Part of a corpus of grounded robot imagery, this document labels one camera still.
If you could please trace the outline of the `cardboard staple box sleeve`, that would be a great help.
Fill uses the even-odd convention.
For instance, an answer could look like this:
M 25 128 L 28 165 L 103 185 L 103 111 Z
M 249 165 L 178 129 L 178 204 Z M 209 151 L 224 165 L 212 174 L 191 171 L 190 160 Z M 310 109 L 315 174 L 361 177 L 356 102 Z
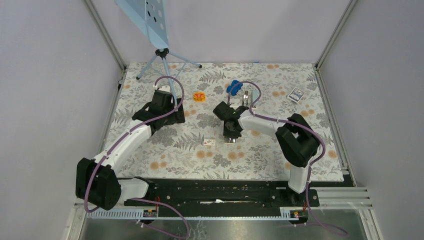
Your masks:
M 203 145 L 204 145 L 204 146 L 208 146 L 208 147 L 215 146 L 215 145 L 216 145 L 216 140 L 215 140 L 215 139 L 208 139 L 208 138 L 205 138 L 205 139 L 203 140 Z

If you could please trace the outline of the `silver stapler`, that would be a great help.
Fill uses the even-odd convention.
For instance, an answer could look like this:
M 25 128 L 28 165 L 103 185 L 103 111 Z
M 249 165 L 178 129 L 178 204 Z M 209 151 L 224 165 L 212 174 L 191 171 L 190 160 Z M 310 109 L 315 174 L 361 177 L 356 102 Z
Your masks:
M 253 89 L 251 91 L 245 90 L 242 97 L 242 105 L 245 107 L 249 107 L 251 103 L 259 97 L 259 91 L 257 89 Z

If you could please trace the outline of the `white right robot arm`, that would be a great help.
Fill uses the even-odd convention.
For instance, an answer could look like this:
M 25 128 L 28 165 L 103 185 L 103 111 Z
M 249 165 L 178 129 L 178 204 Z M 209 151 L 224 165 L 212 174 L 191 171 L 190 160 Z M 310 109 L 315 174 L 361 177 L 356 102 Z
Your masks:
M 302 115 L 294 113 L 288 119 L 279 119 L 255 113 L 246 106 L 234 109 L 224 101 L 213 109 L 213 113 L 223 121 L 225 138 L 235 140 L 242 136 L 242 131 L 256 131 L 276 138 L 285 159 L 291 164 L 287 201 L 299 206 L 307 199 L 305 190 L 311 177 L 312 158 L 319 147 L 322 147 L 322 157 L 326 147 Z

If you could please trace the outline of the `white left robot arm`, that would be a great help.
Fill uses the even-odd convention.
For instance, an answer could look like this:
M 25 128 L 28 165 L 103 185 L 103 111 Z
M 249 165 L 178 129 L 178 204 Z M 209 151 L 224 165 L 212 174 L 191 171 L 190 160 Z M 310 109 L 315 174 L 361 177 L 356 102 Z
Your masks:
M 133 152 L 164 126 L 185 122 L 181 98 L 156 89 L 152 100 L 137 111 L 125 131 L 93 159 L 82 158 L 76 167 L 75 195 L 85 204 L 111 210 L 136 198 L 148 206 L 155 200 L 151 183 L 142 177 L 118 178 L 117 172 Z

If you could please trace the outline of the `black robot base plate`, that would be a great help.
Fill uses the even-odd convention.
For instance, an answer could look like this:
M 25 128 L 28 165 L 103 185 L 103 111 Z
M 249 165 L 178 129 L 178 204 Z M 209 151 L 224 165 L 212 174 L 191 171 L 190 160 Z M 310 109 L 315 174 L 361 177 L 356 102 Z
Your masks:
M 279 217 L 281 208 L 320 205 L 316 190 L 296 193 L 287 181 L 150 178 L 146 200 L 184 217 Z

